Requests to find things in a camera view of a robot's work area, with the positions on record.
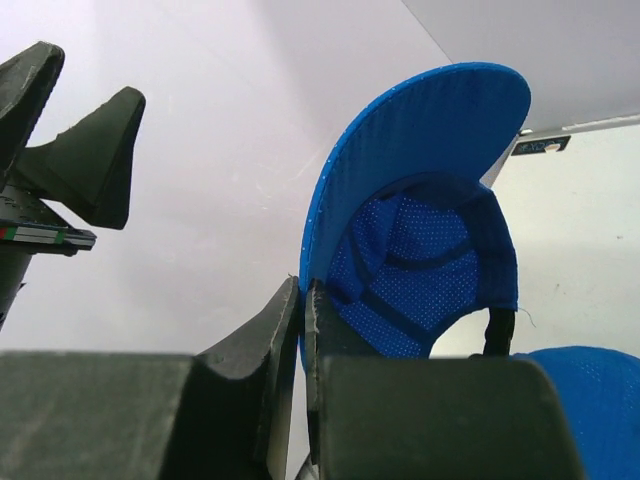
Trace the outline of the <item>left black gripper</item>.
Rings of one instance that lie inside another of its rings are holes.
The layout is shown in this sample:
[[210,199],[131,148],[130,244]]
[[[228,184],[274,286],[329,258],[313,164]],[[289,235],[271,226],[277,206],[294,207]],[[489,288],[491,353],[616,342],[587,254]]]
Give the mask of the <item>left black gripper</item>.
[[[39,41],[1,64],[1,174],[9,175],[64,65],[57,45]],[[86,223],[122,230],[129,218],[134,146],[146,107],[127,86],[46,144],[19,157],[14,180],[40,198],[64,204]],[[1,321],[22,287],[32,257],[71,257],[97,236],[74,228],[34,194],[1,191]]]

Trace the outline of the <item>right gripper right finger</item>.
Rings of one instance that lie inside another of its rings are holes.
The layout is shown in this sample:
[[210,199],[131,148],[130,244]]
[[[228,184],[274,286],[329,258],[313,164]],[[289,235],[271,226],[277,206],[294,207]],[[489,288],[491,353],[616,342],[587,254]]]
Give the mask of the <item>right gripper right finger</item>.
[[319,458],[319,365],[329,355],[379,356],[379,353],[339,315],[324,283],[313,279],[306,293],[303,329],[309,460],[313,465],[318,464]]

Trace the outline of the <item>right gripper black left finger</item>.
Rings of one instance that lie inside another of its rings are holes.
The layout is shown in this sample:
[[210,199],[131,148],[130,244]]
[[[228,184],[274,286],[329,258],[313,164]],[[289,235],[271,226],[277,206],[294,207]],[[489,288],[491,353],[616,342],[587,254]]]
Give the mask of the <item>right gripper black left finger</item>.
[[289,276],[259,313],[198,356],[214,374],[213,479],[285,477],[299,327],[298,278]]

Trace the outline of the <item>blue baseball cap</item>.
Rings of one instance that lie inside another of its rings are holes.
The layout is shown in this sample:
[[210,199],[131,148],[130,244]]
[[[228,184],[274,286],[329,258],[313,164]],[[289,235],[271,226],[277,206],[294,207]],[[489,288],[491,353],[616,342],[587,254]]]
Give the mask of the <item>blue baseball cap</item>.
[[594,346],[516,353],[559,395],[589,479],[639,477],[639,358]]
[[346,127],[311,197],[299,275],[303,291],[323,286],[351,349],[427,357],[487,310],[484,354],[509,354],[517,256],[482,179],[530,103],[516,70],[456,63],[390,87]]

